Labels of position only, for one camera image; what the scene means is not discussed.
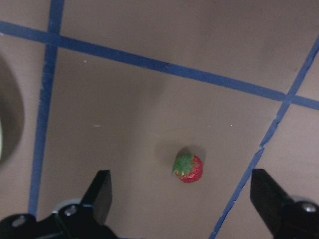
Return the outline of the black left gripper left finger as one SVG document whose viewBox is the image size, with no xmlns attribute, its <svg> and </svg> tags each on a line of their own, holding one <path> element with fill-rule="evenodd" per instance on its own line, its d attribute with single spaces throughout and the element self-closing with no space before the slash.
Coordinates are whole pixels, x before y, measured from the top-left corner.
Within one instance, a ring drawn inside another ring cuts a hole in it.
<svg viewBox="0 0 319 239">
<path fill-rule="evenodd" d="M 110 170 L 97 172 L 79 203 L 63 206 L 42 221 L 14 214 L 0 221 L 2 239 L 111 239 L 104 225 L 112 203 Z"/>
</svg>

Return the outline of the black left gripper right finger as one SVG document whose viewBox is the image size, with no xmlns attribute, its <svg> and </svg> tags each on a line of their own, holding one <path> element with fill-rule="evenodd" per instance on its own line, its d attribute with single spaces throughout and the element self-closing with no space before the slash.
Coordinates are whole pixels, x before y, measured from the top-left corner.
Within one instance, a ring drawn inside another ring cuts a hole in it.
<svg viewBox="0 0 319 239">
<path fill-rule="evenodd" d="M 250 200 L 274 239 L 319 237 L 319 205 L 290 196 L 264 169 L 252 170 Z"/>
</svg>

